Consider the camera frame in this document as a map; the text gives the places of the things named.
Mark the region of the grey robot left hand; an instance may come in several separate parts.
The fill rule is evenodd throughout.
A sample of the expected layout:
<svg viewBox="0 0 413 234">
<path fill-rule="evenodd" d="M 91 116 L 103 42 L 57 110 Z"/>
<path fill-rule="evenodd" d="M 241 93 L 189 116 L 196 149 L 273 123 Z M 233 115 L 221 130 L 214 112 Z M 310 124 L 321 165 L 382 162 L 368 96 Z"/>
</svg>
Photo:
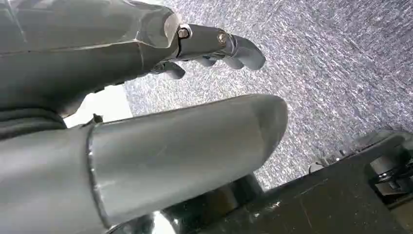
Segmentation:
<svg viewBox="0 0 413 234">
<path fill-rule="evenodd" d="M 102 234 L 261 167 L 285 101 L 249 94 L 68 128 L 84 98 L 179 61 L 259 70 L 250 40 L 137 0 L 0 3 L 0 231 Z"/>
</svg>

